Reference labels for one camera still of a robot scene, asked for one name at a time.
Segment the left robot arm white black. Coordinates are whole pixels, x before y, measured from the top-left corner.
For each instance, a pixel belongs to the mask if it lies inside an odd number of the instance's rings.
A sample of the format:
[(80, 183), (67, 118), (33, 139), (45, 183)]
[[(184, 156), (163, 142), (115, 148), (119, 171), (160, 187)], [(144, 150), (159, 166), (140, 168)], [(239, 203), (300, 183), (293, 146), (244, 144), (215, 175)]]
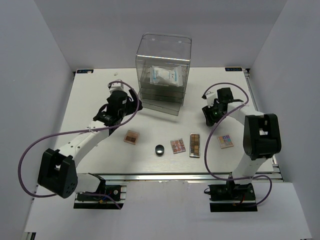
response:
[(41, 159), (37, 183), (66, 199), (72, 193), (89, 193), (99, 200), (105, 196), (106, 181), (92, 173), (77, 173), (81, 160), (120, 127), (124, 117), (142, 109), (137, 93), (113, 90), (84, 132), (58, 149), (47, 149)]

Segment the four-pan brown eyeshadow palette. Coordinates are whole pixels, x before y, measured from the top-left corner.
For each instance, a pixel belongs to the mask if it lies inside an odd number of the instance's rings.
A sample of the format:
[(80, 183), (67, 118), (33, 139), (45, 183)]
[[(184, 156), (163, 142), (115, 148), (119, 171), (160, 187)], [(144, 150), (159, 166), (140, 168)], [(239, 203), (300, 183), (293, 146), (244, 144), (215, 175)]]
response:
[(128, 130), (123, 141), (128, 144), (136, 145), (138, 142), (139, 136), (140, 134), (138, 132)]

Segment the long brown eyeshadow palette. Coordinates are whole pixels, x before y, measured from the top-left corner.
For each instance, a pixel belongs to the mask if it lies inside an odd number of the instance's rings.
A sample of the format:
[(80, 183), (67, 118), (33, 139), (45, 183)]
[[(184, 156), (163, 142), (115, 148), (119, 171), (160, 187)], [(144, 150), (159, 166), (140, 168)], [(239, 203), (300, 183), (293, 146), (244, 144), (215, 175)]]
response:
[(200, 158), (200, 135), (191, 133), (189, 137), (189, 157)]

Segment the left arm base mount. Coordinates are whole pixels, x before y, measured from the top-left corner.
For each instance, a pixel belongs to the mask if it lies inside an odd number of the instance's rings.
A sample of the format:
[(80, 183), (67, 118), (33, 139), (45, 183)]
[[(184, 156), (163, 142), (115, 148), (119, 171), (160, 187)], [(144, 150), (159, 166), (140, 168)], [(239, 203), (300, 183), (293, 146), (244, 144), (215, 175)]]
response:
[(122, 182), (102, 180), (95, 192), (79, 192), (75, 195), (74, 209), (121, 210), (124, 206), (127, 186)]

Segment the clear acrylic drawer organizer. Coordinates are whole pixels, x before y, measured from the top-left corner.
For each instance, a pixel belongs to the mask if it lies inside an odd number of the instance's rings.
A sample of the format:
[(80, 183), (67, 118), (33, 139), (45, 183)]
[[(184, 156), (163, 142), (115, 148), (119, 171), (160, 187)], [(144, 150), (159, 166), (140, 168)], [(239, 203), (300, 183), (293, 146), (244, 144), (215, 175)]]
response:
[(192, 38), (185, 35), (142, 35), (135, 57), (139, 99), (144, 108), (178, 116), (184, 104)]

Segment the nine-pan pink eyeshadow palette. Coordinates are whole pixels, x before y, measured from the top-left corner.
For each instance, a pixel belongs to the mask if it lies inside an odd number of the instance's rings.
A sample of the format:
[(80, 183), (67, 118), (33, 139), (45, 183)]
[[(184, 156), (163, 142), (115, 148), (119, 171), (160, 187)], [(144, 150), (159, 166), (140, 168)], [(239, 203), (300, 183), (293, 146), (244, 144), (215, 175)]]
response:
[(182, 138), (170, 141), (173, 154), (183, 153), (186, 151), (186, 146)]

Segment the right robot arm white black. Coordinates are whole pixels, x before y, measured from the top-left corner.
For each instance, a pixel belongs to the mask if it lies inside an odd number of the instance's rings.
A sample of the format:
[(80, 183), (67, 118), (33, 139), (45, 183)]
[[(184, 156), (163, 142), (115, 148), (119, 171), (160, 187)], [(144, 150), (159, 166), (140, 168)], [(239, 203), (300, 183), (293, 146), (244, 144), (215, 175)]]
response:
[(231, 117), (243, 125), (243, 157), (237, 167), (229, 174), (226, 182), (232, 182), (225, 188), (226, 195), (236, 200), (244, 193), (242, 185), (252, 182), (260, 166), (282, 148), (278, 116), (263, 113), (248, 106), (249, 96), (245, 100), (235, 99), (229, 87), (220, 88), (217, 93), (206, 90), (202, 98), (207, 105), (202, 108), (206, 125), (216, 128), (226, 117)]

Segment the black jar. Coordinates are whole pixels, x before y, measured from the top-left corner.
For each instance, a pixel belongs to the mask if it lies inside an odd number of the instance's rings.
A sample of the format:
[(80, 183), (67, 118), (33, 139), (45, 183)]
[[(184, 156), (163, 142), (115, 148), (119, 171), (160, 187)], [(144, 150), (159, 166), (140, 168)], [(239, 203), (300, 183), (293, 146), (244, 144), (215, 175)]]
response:
[(158, 144), (155, 146), (155, 154), (157, 156), (162, 156), (165, 152), (165, 147), (162, 144)]

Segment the cotton pad pack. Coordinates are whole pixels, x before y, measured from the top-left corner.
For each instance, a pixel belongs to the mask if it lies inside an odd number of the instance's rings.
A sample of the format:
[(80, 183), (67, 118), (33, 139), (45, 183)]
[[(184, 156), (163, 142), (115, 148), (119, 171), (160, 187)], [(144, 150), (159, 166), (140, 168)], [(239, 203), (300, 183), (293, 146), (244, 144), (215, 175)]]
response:
[(174, 67), (172, 70), (161, 69), (158, 75), (164, 83), (176, 87), (183, 86), (182, 67)]
[(175, 80), (175, 74), (171, 70), (152, 66), (150, 69), (149, 81), (152, 84), (165, 83), (170, 84)]

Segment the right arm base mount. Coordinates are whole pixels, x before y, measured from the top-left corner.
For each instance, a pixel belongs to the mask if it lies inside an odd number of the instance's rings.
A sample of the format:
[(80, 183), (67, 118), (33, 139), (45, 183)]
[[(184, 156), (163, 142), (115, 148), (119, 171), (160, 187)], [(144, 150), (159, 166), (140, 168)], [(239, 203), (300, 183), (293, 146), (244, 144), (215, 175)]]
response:
[(251, 183), (240, 185), (233, 181), (211, 184), (203, 191), (209, 196), (211, 213), (257, 212), (256, 195)]

